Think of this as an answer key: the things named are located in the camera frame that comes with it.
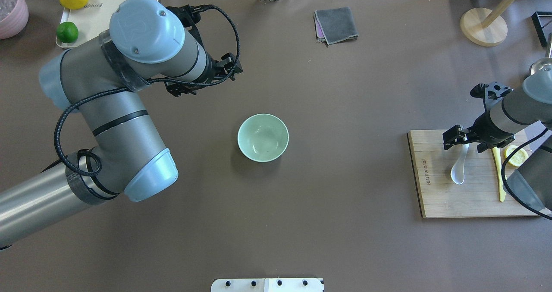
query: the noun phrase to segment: silver metal tube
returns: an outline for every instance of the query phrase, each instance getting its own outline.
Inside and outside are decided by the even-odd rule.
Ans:
[[[65,165],[57,164],[0,194],[0,248],[90,206],[69,187]]]

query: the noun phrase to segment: robotic arm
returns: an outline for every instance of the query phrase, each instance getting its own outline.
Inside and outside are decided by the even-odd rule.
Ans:
[[[513,91],[497,82],[475,86],[470,94],[483,98],[485,113],[467,129],[455,125],[443,133],[444,149],[449,149],[455,144],[479,142],[477,151],[481,153],[492,147],[506,146],[513,141],[515,133],[537,121],[541,121],[547,129],[552,129],[550,51],[548,56],[532,65],[532,75],[524,80],[520,90]],[[505,180],[505,188],[527,209],[552,220],[552,217],[540,213],[545,208],[552,209],[551,183],[552,137],[515,170],[508,180]]]
[[[179,17],[170,9],[180,11]],[[226,54],[218,62],[185,30],[195,28],[207,9],[218,9],[237,39],[218,7],[165,8],[155,0],[127,0],[113,13],[109,30],[42,68],[44,93],[65,110],[55,131],[60,160],[0,194],[0,249],[122,192],[142,201],[176,181],[174,160],[136,92],[164,82],[174,96],[195,94],[242,72],[239,40],[236,56]],[[169,78],[151,79],[157,74]],[[66,156],[59,144],[61,125],[77,110],[98,145]]]

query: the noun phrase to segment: folded towel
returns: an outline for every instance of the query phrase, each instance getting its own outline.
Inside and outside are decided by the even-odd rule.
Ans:
[[[349,7],[320,9],[314,12],[316,36],[319,41],[332,45],[358,38],[357,26]]]

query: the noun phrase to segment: white spoon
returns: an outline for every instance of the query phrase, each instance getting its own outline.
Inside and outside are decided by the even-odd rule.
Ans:
[[[460,151],[460,156],[452,166],[450,170],[450,178],[456,184],[464,183],[464,161],[466,160],[467,150],[469,149],[470,144],[462,144],[462,150]]]

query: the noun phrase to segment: tabletop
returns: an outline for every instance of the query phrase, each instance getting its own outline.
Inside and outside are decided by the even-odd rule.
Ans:
[[[480,82],[517,88],[541,58],[530,16],[550,0],[517,0],[508,37],[483,48],[459,26],[499,0],[160,0],[212,3],[237,25],[244,72],[173,97],[140,92],[179,169],[145,201],[95,206],[0,252],[1,291],[209,291],[217,278],[318,277],[327,291],[549,291],[552,229],[539,217],[422,219],[406,133],[471,125]],[[38,71],[62,52],[57,0],[26,0],[29,23],[0,41],[0,192],[57,157],[61,111]],[[314,11],[348,6],[359,37],[325,46]],[[198,25],[206,50],[235,51],[215,11]],[[286,123],[286,152],[256,163],[236,135],[250,115]],[[67,153],[94,146],[80,115]]]

